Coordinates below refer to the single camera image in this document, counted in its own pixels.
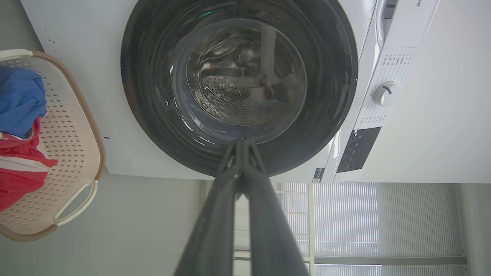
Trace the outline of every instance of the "washing machine drum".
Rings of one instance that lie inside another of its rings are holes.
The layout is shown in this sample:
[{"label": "washing machine drum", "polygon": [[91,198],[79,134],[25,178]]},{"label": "washing machine drum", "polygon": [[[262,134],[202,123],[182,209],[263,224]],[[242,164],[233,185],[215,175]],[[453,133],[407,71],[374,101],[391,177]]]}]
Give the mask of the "washing machine drum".
[{"label": "washing machine drum", "polygon": [[357,54],[336,0],[140,0],[121,70],[135,117],[173,159],[213,176],[232,140],[252,138],[272,176],[338,131]]}]

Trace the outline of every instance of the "white stripe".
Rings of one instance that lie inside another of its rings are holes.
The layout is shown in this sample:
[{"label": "white stripe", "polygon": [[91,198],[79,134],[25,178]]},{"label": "white stripe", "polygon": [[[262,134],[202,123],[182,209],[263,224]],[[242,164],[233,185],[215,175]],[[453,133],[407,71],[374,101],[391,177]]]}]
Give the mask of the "white stripe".
[{"label": "white stripe", "polygon": [[18,171],[48,171],[49,168],[35,160],[12,156],[0,156],[0,167]]}]

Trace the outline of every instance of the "sticker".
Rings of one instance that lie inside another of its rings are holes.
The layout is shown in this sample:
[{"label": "sticker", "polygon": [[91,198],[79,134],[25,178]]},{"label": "sticker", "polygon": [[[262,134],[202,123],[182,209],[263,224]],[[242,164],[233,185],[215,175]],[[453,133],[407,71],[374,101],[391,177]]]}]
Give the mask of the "sticker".
[{"label": "sticker", "polygon": [[321,182],[322,176],[324,175],[324,170],[325,170],[325,168],[323,168],[323,167],[319,167],[315,170],[314,179],[312,180],[312,183],[320,183]]}]

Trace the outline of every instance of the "basket handle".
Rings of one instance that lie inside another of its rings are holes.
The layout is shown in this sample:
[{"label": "basket handle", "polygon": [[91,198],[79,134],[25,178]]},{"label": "basket handle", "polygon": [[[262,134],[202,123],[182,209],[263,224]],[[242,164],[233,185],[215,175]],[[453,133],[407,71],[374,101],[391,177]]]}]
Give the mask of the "basket handle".
[{"label": "basket handle", "polygon": [[[54,223],[53,224],[56,224],[56,225],[60,226],[60,225],[63,225],[65,223],[68,223],[69,221],[73,220],[78,215],[80,215],[90,205],[90,203],[92,202],[92,200],[94,200],[95,194],[97,192],[97,183],[98,183],[98,181],[95,180],[95,179],[94,180],[89,180],[87,183],[85,183],[72,196],[72,198],[63,206],[63,208],[61,208],[61,210],[58,211],[58,213],[54,217]],[[58,217],[61,215],[61,213],[63,213],[63,211],[66,209],[66,207],[68,207],[68,205],[70,205],[70,203],[72,203],[72,201],[82,192],[82,190],[85,189],[85,187],[88,187],[88,186],[92,186],[92,190],[90,191],[89,196],[82,203],[82,205],[80,205],[80,207],[78,207],[75,211],[73,211],[71,214],[67,215],[66,217],[64,217],[62,219],[58,219]]]},{"label": "basket handle", "polygon": [[23,56],[32,56],[32,52],[25,49],[11,49],[0,51],[0,61],[19,58]]}]

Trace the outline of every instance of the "blue cloth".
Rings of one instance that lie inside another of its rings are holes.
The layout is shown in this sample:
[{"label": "blue cloth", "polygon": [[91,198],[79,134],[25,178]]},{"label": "blue cloth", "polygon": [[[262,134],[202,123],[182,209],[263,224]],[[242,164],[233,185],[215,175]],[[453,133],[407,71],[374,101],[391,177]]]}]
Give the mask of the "blue cloth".
[{"label": "blue cloth", "polygon": [[23,137],[34,119],[45,114],[41,76],[24,68],[0,66],[0,131]]}]

